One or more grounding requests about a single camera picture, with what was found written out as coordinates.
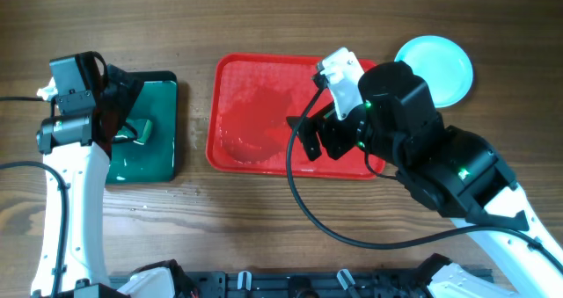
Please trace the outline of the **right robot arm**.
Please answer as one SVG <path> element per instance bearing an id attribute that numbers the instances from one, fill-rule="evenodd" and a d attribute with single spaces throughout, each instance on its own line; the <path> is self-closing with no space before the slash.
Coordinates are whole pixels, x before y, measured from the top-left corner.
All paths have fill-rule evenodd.
<path id="1" fill-rule="evenodd" d="M 422 206 L 454 223 L 522 297 L 562 294 L 562 249 L 531 207 L 514 171 L 483 137 L 446 126 L 427 82 L 404 62 L 364 70 L 319 111 L 288 117 L 291 141 L 310 160 L 351 149 L 396 167 L 395 180 Z"/>

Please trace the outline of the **green dish sponge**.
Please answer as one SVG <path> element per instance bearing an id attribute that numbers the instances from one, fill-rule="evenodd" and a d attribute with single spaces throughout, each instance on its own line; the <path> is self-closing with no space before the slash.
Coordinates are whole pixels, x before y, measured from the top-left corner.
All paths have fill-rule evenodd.
<path id="1" fill-rule="evenodd" d="M 125 124 L 113 138 L 113 144 L 133 142 L 144 145 L 150 138 L 153 123 L 147 119 L 126 119 Z"/>

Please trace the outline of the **light blue plate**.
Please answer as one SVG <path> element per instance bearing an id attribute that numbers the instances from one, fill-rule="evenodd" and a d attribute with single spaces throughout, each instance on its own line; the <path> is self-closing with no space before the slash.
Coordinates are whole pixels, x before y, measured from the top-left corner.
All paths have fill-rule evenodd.
<path id="1" fill-rule="evenodd" d="M 467 53 L 454 41 L 424 35 L 405 43 L 395 62 L 405 62 L 428 84 L 436 108 L 453 106 L 465 98 L 473 84 L 474 71 Z"/>

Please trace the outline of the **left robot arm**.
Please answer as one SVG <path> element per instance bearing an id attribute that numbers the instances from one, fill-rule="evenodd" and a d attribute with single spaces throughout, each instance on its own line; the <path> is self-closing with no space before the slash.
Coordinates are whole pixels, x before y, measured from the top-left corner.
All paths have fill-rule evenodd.
<path id="1" fill-rule="evenodd" d="M 47 203 L 32 297 L 71 294 L 79 284 L 109 286 L 103 250 L 103 194 L 116 136 L 144 82 L 113 65 L 88 76 L 56 69 L 48 88 L 61 114 L 37 133 Z"/>

